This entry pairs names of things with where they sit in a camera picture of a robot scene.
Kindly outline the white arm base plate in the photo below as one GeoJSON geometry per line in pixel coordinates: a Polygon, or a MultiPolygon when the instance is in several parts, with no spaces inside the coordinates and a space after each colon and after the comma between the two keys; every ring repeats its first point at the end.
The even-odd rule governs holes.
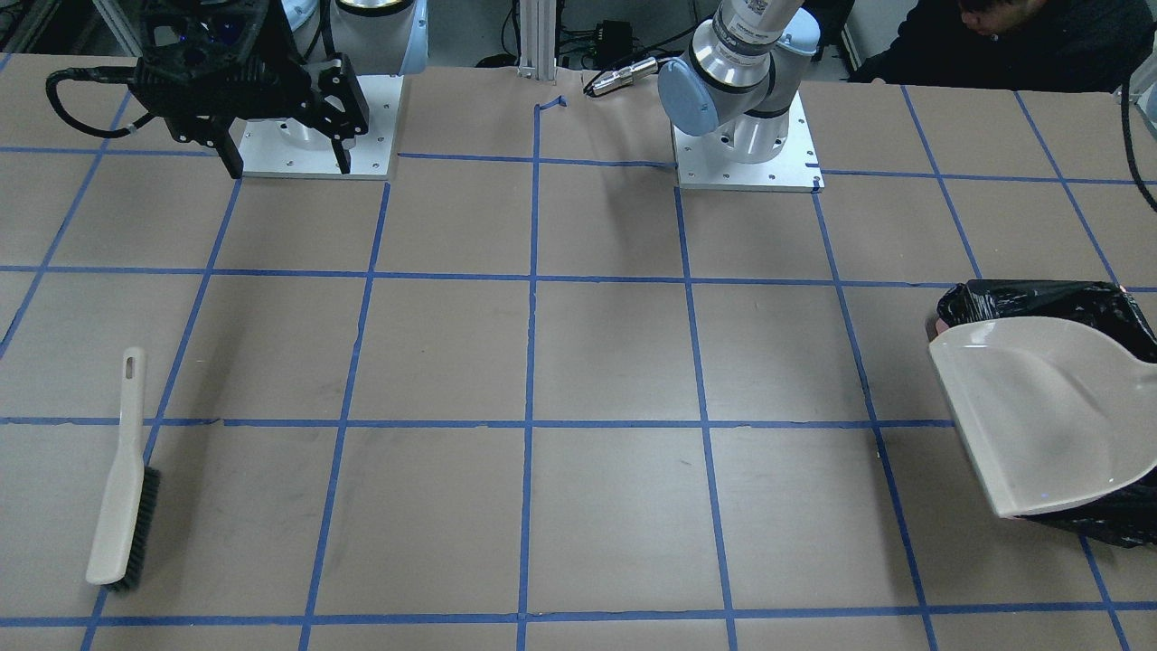
{"type": "Polygon", "coordinates": [[[798,93],[784,114],[740,114],[705,136],[671,127],[671,139],[683,190],[820,193],[825,188],[798,93]]]}
{"type": "Polygon", "coordinates": [[[401,91],[406,77],[360,75],[368,104],[368,130],[342,145],[351,154],[351,173],[340,172],[334,141],[294,119],[246,123],[237,140],[245,178],[388,182],[400,131],[401,91]]]}

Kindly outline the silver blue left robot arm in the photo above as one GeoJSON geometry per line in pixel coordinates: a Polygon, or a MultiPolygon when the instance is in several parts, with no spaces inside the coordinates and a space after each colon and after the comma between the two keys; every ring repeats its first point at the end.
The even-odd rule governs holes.
{"type": "Polygon", "coordinates": [[[801,1],[723,1],[658,71],[662,108],[687,136],[714,136],[728,160],[764,164],[784,148],[790,109],[821,25],[801,1]]]}

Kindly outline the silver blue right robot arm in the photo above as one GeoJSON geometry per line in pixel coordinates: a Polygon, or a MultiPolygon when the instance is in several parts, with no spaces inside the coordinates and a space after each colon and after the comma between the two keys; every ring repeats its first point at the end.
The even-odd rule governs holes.
{"type": "Polygon", "coordinates": [[[401,87],[428,62],[423,1],[149,1],[128,90],[233,178],[388,180],[401,87]]]}

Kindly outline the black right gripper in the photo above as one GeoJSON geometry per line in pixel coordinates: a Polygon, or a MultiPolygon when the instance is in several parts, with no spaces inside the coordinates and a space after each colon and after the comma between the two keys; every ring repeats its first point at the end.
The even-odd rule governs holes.
{"type": "Polygon", "coordinates": [[[244,173],[237,119],[303,116],[329,140],[339,173],[351,173],[351,149],[369,127],[353,62],[332,54],[305,65],[280,1],[145,1],[139,32],[128,90],[176,139],[215,151],[233,180],[244,173]]]}

